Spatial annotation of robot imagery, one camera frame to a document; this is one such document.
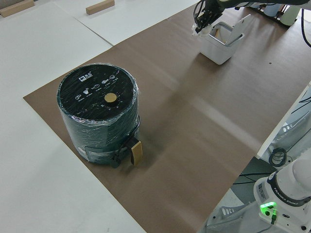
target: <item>plastic sheet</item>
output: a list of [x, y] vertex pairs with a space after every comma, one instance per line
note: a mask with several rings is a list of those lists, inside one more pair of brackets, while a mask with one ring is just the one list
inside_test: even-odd
[[[117, 100], [105, 100], [108, 93]], [[90, 64], [68, 74], [57, 90], [57, 103], [80, 155], [90, 162], [109, 164], [124, 158], [129, 135], [137, 134], [138, 87], [126, 70], [111, 64]]]

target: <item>container lid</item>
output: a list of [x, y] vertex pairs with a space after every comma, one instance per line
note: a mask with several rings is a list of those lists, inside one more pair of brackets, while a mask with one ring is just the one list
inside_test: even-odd
[[118, 116], [132, 105], [135, 88], [134, 78], [124, 69], [110, 64], [90, 64], [63, 79], [57, 100], [67, 115], [102, 121]]

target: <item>white plastic container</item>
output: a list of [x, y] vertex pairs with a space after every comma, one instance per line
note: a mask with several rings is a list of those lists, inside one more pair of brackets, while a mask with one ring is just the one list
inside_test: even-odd
[[201, 37], [201, 53], [218, 65], [223, 64], [233, 56], [240, 42], [244, 38], [242, 33], [236, 40], [228, 43], [233, 27], [225, 22], [217, 23], [209, 35]]

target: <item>white table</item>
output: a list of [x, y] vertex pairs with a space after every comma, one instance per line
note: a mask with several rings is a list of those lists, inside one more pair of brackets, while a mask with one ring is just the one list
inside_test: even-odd
[[23, 100], [110, 47], [47, 0], [0, 17], [1, 232], [145, 232]]
[[89, 16], [86, 14], [86, 7], [101, 0], [52, 1], [111, 45], [116, 45], [198, 2], [198, 0], [115, 0], [115, 6]]

